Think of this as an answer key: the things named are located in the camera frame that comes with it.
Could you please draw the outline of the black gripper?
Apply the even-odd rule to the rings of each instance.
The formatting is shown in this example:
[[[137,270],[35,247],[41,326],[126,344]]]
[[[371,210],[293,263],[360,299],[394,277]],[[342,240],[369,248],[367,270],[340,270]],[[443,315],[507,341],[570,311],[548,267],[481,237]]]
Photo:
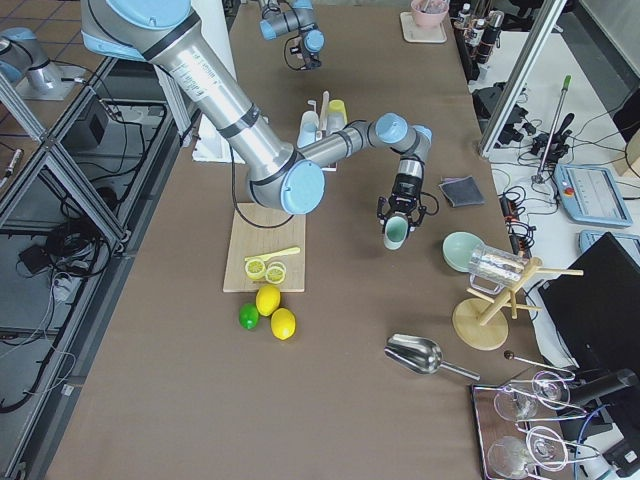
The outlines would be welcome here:
[[[409,231],[414,232],[422,225],[427,208],[419,197],[391,194],[388,198],[380,196],[377,202],[376,216],[385,233],[388,219],[396,214],[405,215],[409,220]]]
[[[322,61],[317,53],[308,52],[304,50],[302,52],[303,65],[301,70],[315,70],[322,66]]]

